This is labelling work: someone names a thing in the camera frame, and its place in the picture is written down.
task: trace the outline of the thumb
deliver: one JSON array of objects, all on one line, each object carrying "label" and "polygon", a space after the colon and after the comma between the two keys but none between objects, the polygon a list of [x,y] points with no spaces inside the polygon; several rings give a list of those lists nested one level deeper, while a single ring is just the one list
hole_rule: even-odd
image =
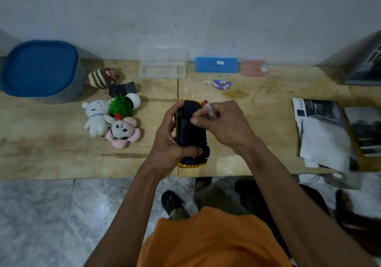
[{"label": "thumb", "polygon": [[202,127],[207,130],[210,130],[210,127],[212,126],[212,121],[207,118],[191,118],[190,122],[195,126]]},{"label": "thumb", "polygon": [[202,148],[199,148],[199,147],[193,147],[193,146],[181,147],[182,157],[188,156],[191,158],[195,158],[195,157],[202,155],[202,153],[203,153],[203,150],[202,150]]}]

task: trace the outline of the blue container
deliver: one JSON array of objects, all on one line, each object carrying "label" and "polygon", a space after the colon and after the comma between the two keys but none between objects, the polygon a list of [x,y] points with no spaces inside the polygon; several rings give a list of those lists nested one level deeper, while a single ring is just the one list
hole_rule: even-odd
[{"label": "blue container", "polygon": [[73,45],[33,40],[19,44],[9,53],[0,86],[11,96],[65,103],[79,95],[84,81],[85,70]]},{"label": "blue container", "polygon": [[196,72],[224,72],[238,71],[238,59],[218,57],[196,57]]}]

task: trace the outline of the white wall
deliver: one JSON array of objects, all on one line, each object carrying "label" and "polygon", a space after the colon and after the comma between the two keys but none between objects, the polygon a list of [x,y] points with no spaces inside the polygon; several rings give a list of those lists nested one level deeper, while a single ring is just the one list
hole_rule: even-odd
[{"label": "white wall", "polygon": [[265,58],[283,65],[341,64],[353,54],[350,45],[381,29],[381,0],[0,0],[0,4],[0,29],[19,40],[61,39],[86,50],[85,56],[113,59],[136,59],[138,45],[153,45],[182,46],[188,60],[222,56]]}]

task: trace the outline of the striped plush toy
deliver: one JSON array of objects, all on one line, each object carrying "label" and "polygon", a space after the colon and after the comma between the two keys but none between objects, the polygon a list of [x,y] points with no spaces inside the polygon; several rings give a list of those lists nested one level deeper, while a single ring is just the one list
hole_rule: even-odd
[{"label": "striped plush toy", "polygon": [[91,72],[85,79],[86,84],[98,89],[107,89],[115,85],[115,72],[109,67],[100,68]]}]

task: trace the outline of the wooden desk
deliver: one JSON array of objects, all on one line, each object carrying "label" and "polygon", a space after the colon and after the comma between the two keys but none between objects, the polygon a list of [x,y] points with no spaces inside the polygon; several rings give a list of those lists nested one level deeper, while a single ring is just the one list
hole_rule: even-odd
[{"label": "wooden desk", "polygon": [[[256,134],[285,164],[290,173],[330,173],[330,169],[304,167],[298,158],[298,131],[291,98],[338,100],[341,106],[380,106],[379,87],[341,86],[335,83],[339,68],[269,67],[268,77],[240,74],[195,73],[187,65],[185,79],[141,79],[139,62],[84,60],[86,72],[115,67],[124,74],[118,83],[140,84],[142,99],[135,117],[142,139],[126,149],[115,149],[105,138],[91,138],[83,126],[87,121],[83,101],[108,100],[108,91],[85,86],[73,102],[46,105],[0,92],[0,180],[126,177],[134,175],[147,157],[164,112],[180,99],[226,101],[234,99],[243,109]],[[232,81],[227,91],[202,83]],[[244,161],[219,144],[207,132],[211,155],[199,169],[179,169],[181,177],[249,175]],[[380,158],[359,156],[363,171],[381,170]]]},{"label": "wooden desk", "polygon": [[108,90],[85,86],[73,102],[47,105],[0,92],[0,180],[126,177],[147,157],[164,112],[177,101],[177,80],[141,79],[138,61],[84,60],[86,73],[116,67],[118,83],[140,84],[141,106],[135,112],[142,139],[116,149],[105,138],[84,130],[83,101],[109,100]]},{"label": "wooden desk", "polygon": [[[179,80],[179,99],[221,102],[236,100],[253,131],[292,174],[332,173],[331,169],[306,168],[298,157],[300,141],[291,98],[337,100],[346,106],[379,106],[379,87],[342,86],[340,68],[269,67],[268,77],[244,77],[240,74],[196,73],[188,66],[188,76]],[[231,81],[232,86],[220,91],[203,81]],[[208,163],[197,169],[179,168],[180,177],[250,175],[243,159],[221,145],[207,132],[210,147]],[[359,155],[362,171],[379,171],[379,158],[366,161]]]}]

